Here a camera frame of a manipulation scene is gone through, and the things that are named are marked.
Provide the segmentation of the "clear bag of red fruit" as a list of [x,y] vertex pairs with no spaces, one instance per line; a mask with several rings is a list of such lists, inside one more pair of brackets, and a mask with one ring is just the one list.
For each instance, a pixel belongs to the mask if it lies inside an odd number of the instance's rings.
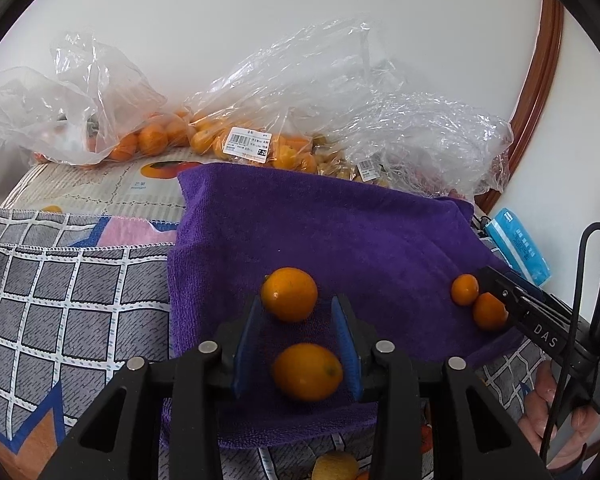
[[514,140],[498,116],[428,92],[373,96],[335,122],[329,137],[348,162],[380,167],[396,190],[466,200],[504,190]]

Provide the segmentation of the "yellow-green small fruit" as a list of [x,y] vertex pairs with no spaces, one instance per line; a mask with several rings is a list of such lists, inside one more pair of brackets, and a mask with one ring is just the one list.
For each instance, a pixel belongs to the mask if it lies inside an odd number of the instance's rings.
[[330,451],[314,463],[312,480],[354,480],[358,478],[358,461],[349,453]]

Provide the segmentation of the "small red tomato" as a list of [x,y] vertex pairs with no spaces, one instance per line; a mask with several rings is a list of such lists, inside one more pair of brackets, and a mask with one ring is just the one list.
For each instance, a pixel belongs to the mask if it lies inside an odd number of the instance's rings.
[[432,428],[427,424],[420,425],[419,453],[424,455],[432,449]]

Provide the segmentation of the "small orange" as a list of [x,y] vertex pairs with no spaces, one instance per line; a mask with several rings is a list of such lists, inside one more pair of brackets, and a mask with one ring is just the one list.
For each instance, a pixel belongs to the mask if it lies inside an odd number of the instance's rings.
[[292,398],[318,402],[336,392],[343,380],[338,358],[318,344],[302,342],[280,352],[272,364],[276,386]]

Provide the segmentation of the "blue tissue pack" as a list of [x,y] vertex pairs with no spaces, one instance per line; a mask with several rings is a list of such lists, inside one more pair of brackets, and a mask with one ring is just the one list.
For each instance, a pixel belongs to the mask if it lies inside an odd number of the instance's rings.
[[542,252],[516,214],[501,209],[484,227],[509,266],[528,282],[542,287],[552,276]]

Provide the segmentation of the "printed fruit mat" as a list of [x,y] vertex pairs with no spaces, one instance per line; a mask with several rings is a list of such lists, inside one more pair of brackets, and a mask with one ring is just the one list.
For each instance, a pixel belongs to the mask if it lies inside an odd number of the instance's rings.
[[215,161],[176,148],[156,157],[85,168],[44,162],[22,177],[1,206],[178,223],[185,210],[178,174]]

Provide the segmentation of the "purple towel-covered tray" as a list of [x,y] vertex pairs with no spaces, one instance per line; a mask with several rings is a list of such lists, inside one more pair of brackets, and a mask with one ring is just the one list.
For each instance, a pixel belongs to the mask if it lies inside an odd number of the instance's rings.
[[451,300],[458,276],[503,267],[471,229],[471,204],[222,162],[187,169],[178,182],[185,214],[168,257],[175,354],[237,318],[277,269],[306,271],[318,291],[306,322],[264,321],[247,391],[219,414],[223,448],[282,445],[375,421],[376,408],[354,403],[346,387],[304,403],[282,393],[271,376],[273,360],[291,344],[336,348],[336,295],[414,360],[462,356],[478,367],[521,343],[518,330],[480,330]]

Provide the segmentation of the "grey checked star blanket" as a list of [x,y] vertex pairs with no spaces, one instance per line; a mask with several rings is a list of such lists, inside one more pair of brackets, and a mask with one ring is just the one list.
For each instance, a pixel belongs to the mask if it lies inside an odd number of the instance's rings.
[[[311,270],[351,274],[357,235],[329,221],[264,226],[274,260],[309,258]],[[135,353],[173,356],[166,254],[176,225],[122,217],[0,209],[0,466],[7,479],[37,479],[72,422]],[[543,361],[525,340],[477,367],[513,419]],[[312,453],[347,446],[370,461],[370,429],[306,442],[221,450],[227,479],[307,479]]]

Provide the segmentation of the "brown wooden door frame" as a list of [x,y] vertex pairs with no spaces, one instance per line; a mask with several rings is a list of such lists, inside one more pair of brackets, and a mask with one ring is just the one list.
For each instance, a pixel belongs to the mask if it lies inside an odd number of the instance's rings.
[[538,33],[524,84],[509,119],[514,135],[506,155],[503,188],[518,168],[545,110],[562,48],[565,7],[559,0],[541,0]]

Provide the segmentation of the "clear bag left oranges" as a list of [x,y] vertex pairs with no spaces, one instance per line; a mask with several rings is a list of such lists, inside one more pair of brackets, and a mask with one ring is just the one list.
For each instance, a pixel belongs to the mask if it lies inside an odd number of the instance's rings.
[[50,162],[87,167],[186,148],[184,110],[119,49],[67,32],[50,48],[54,76],[29,67],[0,73],[0,139]]

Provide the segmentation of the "clear bag of oranges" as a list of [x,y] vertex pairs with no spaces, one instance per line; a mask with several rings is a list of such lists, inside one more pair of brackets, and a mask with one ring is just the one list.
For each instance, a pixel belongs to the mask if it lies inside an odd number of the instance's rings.
[[315,172],[375,105],[407,87],[369,22],[309,25],[185,100],[192,149],[218,162]]

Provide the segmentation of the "large orange right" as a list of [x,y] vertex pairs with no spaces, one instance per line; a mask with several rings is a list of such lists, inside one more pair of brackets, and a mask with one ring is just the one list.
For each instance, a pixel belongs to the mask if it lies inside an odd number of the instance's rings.
[[472,318],[482,330],[500,330],[508,319],[505,304],[498,298],[485,292],[480,294],[472,308]]

